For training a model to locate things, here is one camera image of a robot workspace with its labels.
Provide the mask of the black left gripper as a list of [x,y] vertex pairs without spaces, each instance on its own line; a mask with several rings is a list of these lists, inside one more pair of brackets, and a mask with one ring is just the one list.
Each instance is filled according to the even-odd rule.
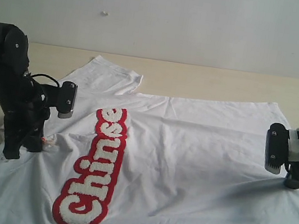
[[23,138],[28,152],[43,149],[44,124],[50,117],[50,108],[56,104],[60,83],[48,74],[25,71],[19,78],[14,109],[3,117],[4,149],[6,159],[19,159]]

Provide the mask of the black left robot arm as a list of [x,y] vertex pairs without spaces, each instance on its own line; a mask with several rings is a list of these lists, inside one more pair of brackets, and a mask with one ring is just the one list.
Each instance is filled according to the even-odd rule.
[[28,37],[13,24],[0,22],[0,107],[4,117],[6,159],[19,159],[20,148],[43,149],[44,124],[50,107],[63,93],[59,85],[38,83],[29,72]]

